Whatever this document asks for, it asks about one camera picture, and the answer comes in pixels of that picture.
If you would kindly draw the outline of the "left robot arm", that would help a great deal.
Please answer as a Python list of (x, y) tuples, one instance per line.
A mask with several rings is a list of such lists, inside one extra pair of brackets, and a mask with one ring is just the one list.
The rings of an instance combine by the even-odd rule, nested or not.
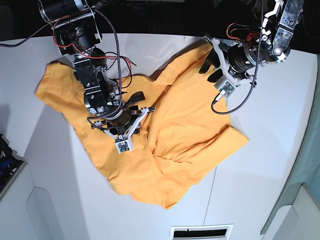
[(231, 23), (226, 28), (226, 36), (235, 41), (228, 46), (218, 38), (205, 36), (212, 50), (199, 69), (206, 73), (211, 66), (215, 71), (208, 81), (217, 84), (228, 80), (233, 86), (256, 84), (256, 75), (249, 70), (266, 64), (284, 62), (290, 53), (290, 42), (294, 29), (303, 12), (302, 0), (274, 0), (268, 12), (261, 12), (257, 25)]

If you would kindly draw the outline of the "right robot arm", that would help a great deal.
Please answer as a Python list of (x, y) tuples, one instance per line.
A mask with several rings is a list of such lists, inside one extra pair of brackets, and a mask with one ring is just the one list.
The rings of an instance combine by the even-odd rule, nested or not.
[(108, 60), (127, 68), (134, 64), (120, 55), (116, 39), (116, 52), (104, 52), (97, 47), (102, 42), (95, 13), (96, 4), (86, 0), (39, 0), (38, 9), (43, 20), (51, 26), (52, 38), (61, 55), (74, 57), (74, 76), (84, 87), (84, 105), (93, 129), (99, 129), (116, 140), (127, 140), (140, 132), (143, 118), (155, 110), (140, 109), (136, 104), (145, 100), (143, 92), (134, 93), (124, 100), (125, 87), (122, 74), (109, 78)]

